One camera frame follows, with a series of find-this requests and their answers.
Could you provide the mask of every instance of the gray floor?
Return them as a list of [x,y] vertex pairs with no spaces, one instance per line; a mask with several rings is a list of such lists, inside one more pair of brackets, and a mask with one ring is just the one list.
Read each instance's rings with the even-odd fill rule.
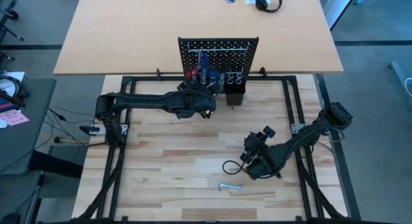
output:
[[[26,40],[19,42],[7,35],[3,44],[62,44],[77,2],[18,0],[15,10],[21,18],[7,21],[6,25]],[[411,3],[412,0],[364,0],[359,6],[350,6],[332,32],[333,37],[337,41],[412,39]],[[343,146],[362,218],[411,223],[412,98],[407,97],[387,65],[396,60],[412,76],[412,46],[339,47],[338,51],[345,72],[325,75],[325,79],[331,99],[341,101],[355,117]],[[93,114],[103,77],[53,76],[59,50],[20,50],[7,54],[16,61],[3,61],[2,67],[24,70],[29,78],[57,79],[53,105]],[[65,115],[72,120],[89,118]],[[65,127],[77,138],[88,139],[76,125]],[[45,201],[38,220],[69,219],[74,201],[73,196]]]

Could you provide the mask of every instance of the pegboard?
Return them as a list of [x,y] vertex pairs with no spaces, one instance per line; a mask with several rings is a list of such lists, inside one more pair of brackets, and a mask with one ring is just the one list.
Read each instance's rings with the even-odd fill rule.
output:
[[[206,85],[213,93],[244,87],[259,37],[226,39],[178,38],[183,72]],[[193,69],[201,65],[200,70]]]

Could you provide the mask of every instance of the silver wrench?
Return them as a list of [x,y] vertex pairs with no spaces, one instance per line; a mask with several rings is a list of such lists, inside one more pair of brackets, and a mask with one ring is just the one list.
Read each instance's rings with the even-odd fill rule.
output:
[[218,182],[218,183],[216,183],[216,186],[217,186],[217,188],[219,188],[219,190],[220,190],[220,188],[225,187],[225,188],[231,188],[231,189],[237,189],[239,191],[243,191],[243,186],[242,185],[229,185],[229,184]]

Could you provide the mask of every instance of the headphones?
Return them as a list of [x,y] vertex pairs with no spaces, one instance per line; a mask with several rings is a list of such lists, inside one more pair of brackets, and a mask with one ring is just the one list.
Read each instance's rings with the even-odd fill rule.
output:
[[256,0],[256,8],[261,11],[267,12],[267,13],[274,13],[278,11],[281,6],[282,6],[282,0],[279,0],[279,6],[277,6],[277,8],[273,10],[270,10],[268,9],[268,3],[266,0]]

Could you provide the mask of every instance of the wooden tabletop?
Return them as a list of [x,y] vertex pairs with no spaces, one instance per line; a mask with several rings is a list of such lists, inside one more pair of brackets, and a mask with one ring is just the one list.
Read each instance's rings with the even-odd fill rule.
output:
[[245,0],[80,0],[54,73],[180,73],[178,37],[259,37],[251,72],[343,70],[319,0],[274,14]]
[[[107,76],[102,93],[119,91],[121,78]],[[298,75],[297,80],[304,116],[311,122],[321,108],[314,78]],[[162,94],[175,90],[178,83],[138,82],[136,92]],[[134,109],[116,219],[129,216],[129,220],[263,221],[294,220],[295,216],[304,216],[294,156],[281,171],[282,179],[252,181],[243,172],[229,176],[221,169],[226,160],[240,162],[240,149],[249,131],[272,127],[276,135],[267,144],[283,143],[291,137],[282,83],[248,81],[246,91],[243,105],[234,109],[226,106],[224,96],[220,96],[217,110],[209,120],[200,115],[178,120],[164,111]],[[91,139],[92,143],[101,141],[103,136]],[[321,142],[329,145],[324,136]],[[100,190],[107,154],[108,146],[88,149],[73,217],[84,212]],[[321,190],[345,215],[331,152],[317,145],[313,158]],[[236,170],[236,166],[229,163],[227,168]],[[244,185],[245,191],[219,191],[217,182]],[[315,210],[312,192],[310,199],[312,210]],[[109,202],[106,204],[104,216],[108,215]]]

